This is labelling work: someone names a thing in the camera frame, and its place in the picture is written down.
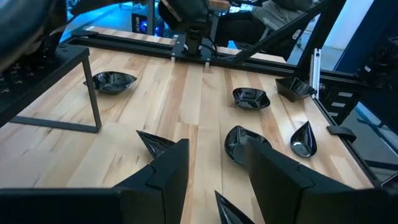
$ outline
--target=black metal frame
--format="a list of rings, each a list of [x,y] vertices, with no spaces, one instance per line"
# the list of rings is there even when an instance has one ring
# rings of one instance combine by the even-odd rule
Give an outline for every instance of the black metal frame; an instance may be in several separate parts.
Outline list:
[[[85,78],[87,81],[88,94],[90,96],[91,109],[93,110],[93,116],[95,121],[95,126],[85,125],[85,124],[75,124],[63,121],[52,121],[48,119],[40,118],[30,118],[25,116],[15,116],[9,122],[17,124],[28,124],[34,126],[42,126],[48,128],[66,129],[71,131],[81,131],[85,133],[98,133],[102,127],[100,111],[98,109],[97,99],[95,95],[94,83],[91,74],[90,61],[88,60],[88,55],[81,61],[83,64],[83,69],[85,73]],[[56,72],[66,72],[64,69],[58,69]]]
[[[326,38],[333,27],[341,9],[343,8],[346,0],[336,0],[336,1],[323,1],[318,6],[314,7],[312,10],[299,17],[297,20],[293,21],[286,27],[274,32],[272,35],[268,36],[264,40],[260,41],[256,45],[247,51],[242,51],[241,53],[233,56],[227,54],[218,53],[218,58],[212,58],[208,60],[198,60],[194,57],[175,57],[176,60],[182,60],[184,62],[193,63],[206,63],[209,62],[210,65],[232,68],[237,70],[244,70],[248,72],[264,73],[267,75],[277,75],[280,77],[288,76],[298,76],[300,78],[308,79],[308,74],[310,71],[310,59],[312,52],[315,48],[321,49],[326,41]],[[298,65],[289,65],[286,63],[271,62],[266,60],[259,60],[251,58],[252,55],[257,53],[263,46],[272,43],[283,35],[288,34],[290,31],[295,30],[298,26],[302,25],[303,21],[306,21],[309,17],[315,17],[320,12],[323,12],[318,20],[317,25],[314,28],[313,34],[308,41],[308,44],[303,51],[302,57]],[[216,30],[216,24],[213,24],[212,37],[214,38]],[[99,34],[97,32],[88,32],[87,35],[82,37],[81,35],[76,35],[65,41],[66,43],[73,45],[84,45],[89,47],[95,47],[107,50],[116,50],[121,52],[128,52],[133,54],[148,55],[153,57],[161,58],[172,58],[174,47],[167,44],[159,44],[154,42],[146,42],[144,40],[134,40],[124,37],[115,37],[112,35]],[[363,90],[364,88],[376,89],[378,86],[369,86],[360,80],[356,76],[350,73],[332,72],[321,70],[320,72],[320,82],[326,85],[338,85],[345,88]],[[327,110],[323,107],[319,100],[314,99],[315,104],[319,107],[320,111],[323,113],[325,118],[331,125],[336,125],[336,122],[328,114]],[[374,172],[365,163],[361,156],[355,151],[353,145],[347,140],[341,138],[343,144],[347,147],[349,152],[355,158],[356,162],[362,168],[364,173],[367,175],[369,180],[375,185],[380,186],[381,182],[377,179]]]

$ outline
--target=person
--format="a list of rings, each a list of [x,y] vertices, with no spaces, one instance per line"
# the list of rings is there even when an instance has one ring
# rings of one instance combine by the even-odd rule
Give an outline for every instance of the person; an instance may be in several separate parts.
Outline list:
[[[220,16],[215,44],[227,47],[230,40],[255,44],[309,10],[313,0],[268,0],[251,12],[235,12]]]

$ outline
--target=butcher block tabletop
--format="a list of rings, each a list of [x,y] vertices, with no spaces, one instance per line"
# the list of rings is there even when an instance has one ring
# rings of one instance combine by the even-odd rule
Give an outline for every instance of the butcher block tabletop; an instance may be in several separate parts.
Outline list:
[[[172,44],[173,40],[90,27],[100,33]],[[220,49],[235,54],[237,50]],[[93,74],[124,72],[137,77],[119,95],[97,94],[103,128],[99,134],[8,123],[0,129],[0,187],[112,187],[152,157],[136,130],[178,141],[190,140],[190,178],[181,223],[220,223],[215,190],[256,224],[264,223],[246,171],[224,151],[228,132],[240,125],[263,135],[275,150],[356,189],[372,187],[311,98],[291,103],[277,94],[271,75],[175,62],[163,58],[90,49]],[[255,57],[283,61],[280,57]],[[93,124],[90,99],[79,65],[21,115]],[[235,107],[232,91],[266,91],[261,111]],[[291,135],[312,124],[318,152],[310,159],[290,149]]]

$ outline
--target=blue light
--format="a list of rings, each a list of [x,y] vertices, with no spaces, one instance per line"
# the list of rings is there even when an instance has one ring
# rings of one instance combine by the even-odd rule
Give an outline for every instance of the blue light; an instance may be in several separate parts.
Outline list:
[[[139,24],[139,30],[140,30],[142,33],[144,33],[144,34],[147,33],[147,21],[142,21],[142,22]]]

